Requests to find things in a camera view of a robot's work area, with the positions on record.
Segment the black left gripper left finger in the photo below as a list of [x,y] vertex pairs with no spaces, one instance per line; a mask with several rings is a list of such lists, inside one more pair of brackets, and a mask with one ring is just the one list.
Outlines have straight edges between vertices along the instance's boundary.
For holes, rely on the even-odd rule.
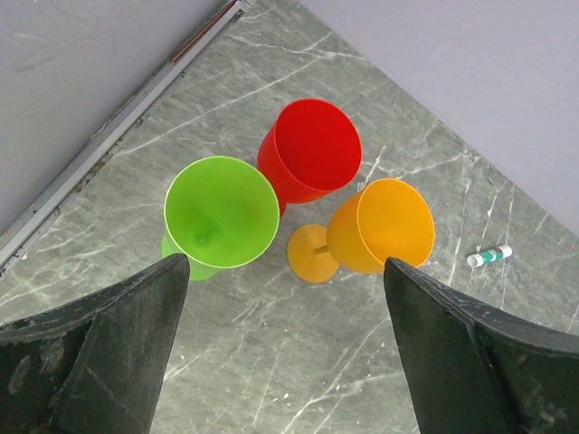
[[1,327],[1,431],[148,433],[190,274],[172,254]]

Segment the orange wine glass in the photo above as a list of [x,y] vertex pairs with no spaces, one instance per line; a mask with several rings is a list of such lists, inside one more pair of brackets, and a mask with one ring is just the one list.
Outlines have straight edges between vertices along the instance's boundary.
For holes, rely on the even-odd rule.
[[340,267],[381,274],[389,258],[420,267],[434,242],[432,212],[421,194],[404,181],[382,178],[345,201],[327,226],[295,230],[286,253],[296,275],[320,283]]

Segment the green plastic wine glass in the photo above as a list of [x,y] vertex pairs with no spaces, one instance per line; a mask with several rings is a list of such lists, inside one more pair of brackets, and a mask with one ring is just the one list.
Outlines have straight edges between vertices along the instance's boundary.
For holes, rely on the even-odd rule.
[[256,260],[280,225],[271,183],[231,156],[208,156],[185,167],[167,189],[163,215],[161,255],[185,254],[192,281]]

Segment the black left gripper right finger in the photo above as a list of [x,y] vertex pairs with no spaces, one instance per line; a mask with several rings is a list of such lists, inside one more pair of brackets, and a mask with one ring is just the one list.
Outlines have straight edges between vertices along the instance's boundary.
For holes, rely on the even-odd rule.
[[578,338],[513,316],[400,259],[384,267],[422,433],[575,433]]

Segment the red plastic wine glass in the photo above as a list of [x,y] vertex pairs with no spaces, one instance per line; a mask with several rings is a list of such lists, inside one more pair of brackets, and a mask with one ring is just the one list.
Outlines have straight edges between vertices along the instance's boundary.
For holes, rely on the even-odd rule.
[[257,154],[280,214],[290,203],[316,201],[349,184],[362,160],[354,123],[323,99],[297,99],[282,109]]

